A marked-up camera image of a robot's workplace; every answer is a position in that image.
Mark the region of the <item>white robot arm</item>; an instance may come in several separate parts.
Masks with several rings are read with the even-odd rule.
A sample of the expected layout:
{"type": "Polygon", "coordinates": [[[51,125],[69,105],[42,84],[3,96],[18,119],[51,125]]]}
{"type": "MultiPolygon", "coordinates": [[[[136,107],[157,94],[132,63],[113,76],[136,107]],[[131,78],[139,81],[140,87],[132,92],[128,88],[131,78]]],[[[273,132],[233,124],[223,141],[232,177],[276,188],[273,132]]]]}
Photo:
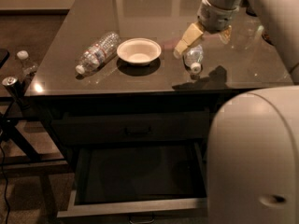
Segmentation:
{"type": "MultiPolygon", "coordinates": [[[[208,224],[299,224],[299,0],[248,0],[293,83],[249,91],[221,107],[207,144],[208,224]]],[[[241,0],[201,0],[178,42],[228,29],[241,0]]]]}

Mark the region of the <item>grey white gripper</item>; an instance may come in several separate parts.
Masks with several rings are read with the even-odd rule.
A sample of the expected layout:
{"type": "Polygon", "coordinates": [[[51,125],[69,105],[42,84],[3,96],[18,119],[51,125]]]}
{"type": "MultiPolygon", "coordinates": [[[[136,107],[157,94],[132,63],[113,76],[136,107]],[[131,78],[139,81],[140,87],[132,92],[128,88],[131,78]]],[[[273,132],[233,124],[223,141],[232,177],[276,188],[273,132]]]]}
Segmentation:
{"type": "Polygon", "coordinates": [[[173,55],[180,59],[190,48],[196,46],[205,30],[210,33],[219,33],[223,44],[228,44],[232,33],[232,20],[239,7],[218,8],[211,5],[207,0],[202,0],[197,11],[197,22],[193,22],[184,32],[174,48],[173,55]]]}

